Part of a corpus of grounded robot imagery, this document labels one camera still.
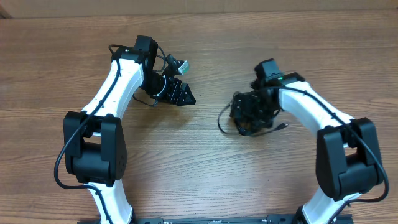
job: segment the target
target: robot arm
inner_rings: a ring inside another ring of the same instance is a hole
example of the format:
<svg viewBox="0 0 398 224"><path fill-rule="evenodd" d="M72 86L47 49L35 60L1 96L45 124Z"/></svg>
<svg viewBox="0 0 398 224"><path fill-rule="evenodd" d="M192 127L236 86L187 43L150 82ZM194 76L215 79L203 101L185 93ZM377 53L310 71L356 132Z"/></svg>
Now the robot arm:
<svg viewBox="0 0 398 224"><path fill-rule="evenodd" d="M317 138L316 175L320 187L313 198L298 209L296 217L302 223L328 223L345 201L358 198L382 183L384 178L376 161L347 128L361 136L381 163L376 128L370 120L354 119L339 111L298 73L284 75L273 59L261 62L255 71L254 91L234 95L230 116L235 123L249 122L255 131L259 131L259 127L270 128L274 111L282 109L298 118ZM346 147L356 147L357 152L345 156Z"/></svg>
<svg viewBox="0 0 398 224"><path fill-rule="evenodd" d="M134 210L129 205L123 189L122 176L126 169L127 150L124 142L121 120L124 112L138 88L142 88L157 101L177 106L194 105L189 85L174 78L183 75L189 68L187 61L177 61L171 55L162 57L168 63L162 75L153 71L158 45L151 37L138 36L134 47L120 46L112 58L111 70L103 86L94 99L80 113L68 112L64 119L65 143L95 108L103 103L82 131L80 138L65 151L65 164L69 174L77 177L80 183L97 188L113 223L128 224L134 218ZM115 81L119 62L120 75ZM111 89L108 97L104 95ZM101 137L101 144L84 141L84 137ZM101 220L90 223L109 223L103 204L93 189L91 192Z"/></svg>

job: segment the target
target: wire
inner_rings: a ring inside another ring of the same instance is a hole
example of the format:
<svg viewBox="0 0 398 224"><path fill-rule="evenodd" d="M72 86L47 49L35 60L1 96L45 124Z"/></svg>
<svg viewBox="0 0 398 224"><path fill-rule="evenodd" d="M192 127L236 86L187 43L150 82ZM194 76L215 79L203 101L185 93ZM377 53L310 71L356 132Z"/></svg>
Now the wire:
<svg viewBox="0 0 398 224"><path fill-rule="evenodd" d="M112 47L122 47L122 48L126 48L125 46L122 45L116 45L116 44L111 44L109 45L108 49L109 51L112 53L112 58L116 58L114 51L112 50ZM99 200L101 201L101 205L102 208L104 210L105 213L105 217L106 220L109 221L110 224L113 224L111 217L109 216L108 210L106 209L106 205L105 205L105 201L104 198L101 194L100 189L98 189L95 186L91 186L91 185L79 185L79 186L69 186L69 185L65 185L61 182L61 180L59 179L58 176L58 168L60 166L61 163L61 159L62 156L64 155L65 151L67 150L68 146L70 145L70 143L72 142L72 140L78 135L81 134L81 130L83 128L85 128L85 126L87 125L87 123L89 122L89 120L94 116L94 114L96 114L98 112L98 110L100 110L100 108L103 106L105 100L107 99L107 97L109 96L109 94L111 94L114 86L116 85L116 82L118 81L120 74L120 63L119 63L119 59L114 59L116 61L116 64L118 65L118 70L116 72L116 76L112 82L112 85L110 86L110 88L108 89L108 91L105 93L104 97L102 98L102 100L99 101L98 106L93 110L93 112L91 112L86 119L83 120L83 122L79 125L79 127L76 129L76 131L72 134L72 136L69 138L69 140L67 141L67 143L63 146L60 154L57 157L57 161L55 162L54 165L54 179L56 181L56 183L63 189L91 189L95 191L95 194L98 195Z"/></svg>
<svg viewBox="0 0 398 224"><path fill-rule="evenodd" d="M222 133L224 133L224 134L233 134L233 133L228 133L228 132L224 131L224 129L223 129L223 128L221 127L221 125L220 125L221 115L231 106L231 103L232 103L232 102L228 103L228 104L221 110L221 113L218 115L218 119L217 119L218 129L219 129ZM274 119L274 118L279 114L279 112L280 112L280 110L278 110L278 111L272 116L272 119ZM272 130L270 130L270 131L264 131L264 132L262 132L262 133L256 134L256 133L251 133L251 132L248 131L247 129L244 129L244 128L239 124L239 122L238 122L236 119L234 120L234 122L235 122L235 125L236 125L236 129L238 130L238 133L239 133L240 135L249 136L249 137L263 136L263 135L265 135L265 134L273 133L274 131L282 130L282 129L286 128L286 127L289 125L288 123L281 123L281 124L279 124L276 128L274 128L274 129L272 129Z"/></svg>
<svg viewBox="0 0 398 224"><path fill-rule="evenodd" d="M390 190L390 185L389 185L389 181L388 181L388 176L386 174L386 171L384 170L383 166L381 165L381 163L379 162L379 160L377 159L377 157L374 155L374 153L372 152L372 150L369 148L369 146L363 141L363 139L351 128L351 126L349 126L348 124L346 124L343 120L341 120L335 113L333 113L325 104L323 104L316 96L308 93L307 91L303 91L303 90L299 90L296 88L291 88L291 87L286 87L286 86L270 86L270 87L265 87L262 88L261 90L280 90L280 89L284 89L284 90L291 90L291 91L296 91L298 93L302 93L304 95L309 96L310 98L312 98L313 100L315 100L326 112L328 112L331 117L335 120L337 120L339 123L341 123L342 125L346 126L347 130L354 136L354 138L360 143L360 145L362 145L367 152L372 156L372 158L374 159L377 168L379 168L379 170L381 171L381 174L383 176L384 179L384 192L383 194L378 197L378 198L372 198L372 199L352 199L352 200L347 200L345 201L340 208L330 217L329 222L328 223L333 223L333 220L341 213L341 211L343 211L343 209L345 208L345 206L350 205L351 203L357 203L357 202L362 202L362 203L374 203L374 202L380 202L382 200L384 200Z"/></svg>
<svg viewBox="0 0 398 224"><path fill-rule="evenodd" d="M147 105L147 106L151 106L151 107L155 107L156 104L157 104L157 102L158 102L158 100L155 99L155 103L153 103L153 104L150 105L150 104L148 104L148 103L145 103L145 102L142 101L142 100L137 99L136 96L134 96L134 93L132 94L132 98L135 99L135 100L137 100L137 101L140 102L140 103L143 103L143 104L145 104L145 105Z"/></svg>
<svg viewBox="0 0 398 224"><path fill-rule="evenodd" d="M160 69L160 70L154 70L154 72L161 72L161 71L163 71L164 68L166 67L166 55L164 54L163 49L162 49L159 45L158 45L157 47L160 49L160 51L161 51L162 54L163 54L163 57L160 56L160 55L156 55L156 56L158 56L159 58L163 59L163 67L162 67L162 69Z"/></svg>

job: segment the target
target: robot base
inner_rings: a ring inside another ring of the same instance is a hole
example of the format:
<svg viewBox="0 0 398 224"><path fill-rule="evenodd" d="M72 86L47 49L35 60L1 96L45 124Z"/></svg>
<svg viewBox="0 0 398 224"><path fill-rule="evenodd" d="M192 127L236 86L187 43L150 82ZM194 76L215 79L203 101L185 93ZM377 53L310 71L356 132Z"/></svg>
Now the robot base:
<svg viewBox="0 0 398 224"><path fill-rule="evenodd" d="M268 215L256 218L138 218L131 224L292 224L295 215ZM340 215L336 224L353 224L352 215ZM78 222L78 224L100 224L100 220L93 222Z"/></svg>

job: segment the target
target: black joint cover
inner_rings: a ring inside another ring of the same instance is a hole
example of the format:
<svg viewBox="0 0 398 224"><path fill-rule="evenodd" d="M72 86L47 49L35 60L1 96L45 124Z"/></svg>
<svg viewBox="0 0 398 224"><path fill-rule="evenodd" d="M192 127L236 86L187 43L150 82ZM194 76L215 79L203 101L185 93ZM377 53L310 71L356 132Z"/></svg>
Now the black joint cover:
<svg viewBox="0 0 398 224"><path fill-rule="evenodd" d="M121 59L133 60L142 65L144 71L144 81L140 88L145 90L149 95L157 94L163 87L162 76L154 72L154 65L157 53L157 42L152 37L137 36L134 48L119 48L116 55L120 55Z"/></svg>
<svg viewBox="0 0 398 224"><path fill-rule="evenodd" d="M65 143L86 117L83 112L67 113L63 121ZM94 116L87 127L93 127L91 131L100 130L101 144L85 142L83 137L87 135L80 133L65 151L67 171L75 175L80 183L97 182L111 187L115 180L120 180L123 176L127 163L127 149L120 118L111 114L104 118Z"/></svg>
<svg viewBox="0 0 398 224"><path fill-rule="evenodd" d="M367 118L349 124L381 162L376 128ZM346 126L328 126L317 134L316 175L322 191L335 201L353 193L366 193L383 181L381 171L367 150L347 135ZM345 156L344 143L357 147L356 153Z"/></svg>
<svg viewBox="0 0 398 224"><path fill-rule="evenodd" d="M261 62L254 68L254 71L256 72L257 79L264 80L265 82L283 75L273 58Z"/></svg>

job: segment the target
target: wooden table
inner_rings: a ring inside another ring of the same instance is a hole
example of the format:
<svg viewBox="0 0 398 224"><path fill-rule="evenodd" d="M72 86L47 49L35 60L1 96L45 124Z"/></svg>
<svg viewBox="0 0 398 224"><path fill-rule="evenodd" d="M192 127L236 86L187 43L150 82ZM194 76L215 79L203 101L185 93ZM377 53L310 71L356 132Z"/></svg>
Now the wooden table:
<svg viewBox="0 0 398 224"><path fill-rule="evenodd" d="M63 117L99 90L107 46L134 45L137 35L190 62L182 80L197 99L185 107L130 103L123 183L138 217L258 217L294 213L311 198L315 138L293 116L282 113L276 122L290 126L260 138L224 136L216 125L233 93L250 90L254 66L275 58L340 110L376 124L390 195L345 212L356 223L396 223L398 13L388 10L1 20L0 223L98 217L86 190L54 182ZM150 100L143 91L137 97ZM227 116L222 124L234 131ZM60 176L76 184L63 163Z"/></svg>

